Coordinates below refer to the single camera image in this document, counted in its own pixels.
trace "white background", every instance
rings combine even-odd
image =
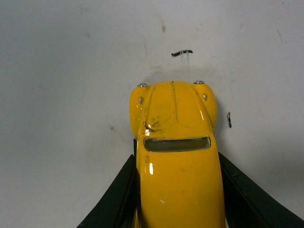
[[[0,228],[76,227],[133,152],[131,91],[163,80],[210,85],[219,151],[304,219],[303,73],[301,0],[2,0]]]

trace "toy car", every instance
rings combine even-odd
[[[202,81],[140,84],[131,93],[141,227],[225,227],[216,118]]]
[[[78,228],[304,228],[218,152],[217,106],[202,81],[139,84],[131,155]]]

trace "yellow volkswagen beetle model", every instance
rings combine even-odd
[[[137,140],[141,228],[224,228],[224,196],[213,135],[217,105],[202,81],[139,84],[130,97]]]

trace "dust speck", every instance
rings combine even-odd
[[[91,37],[91,33],[89,31],[85,31],[85,36],[90,38]]]

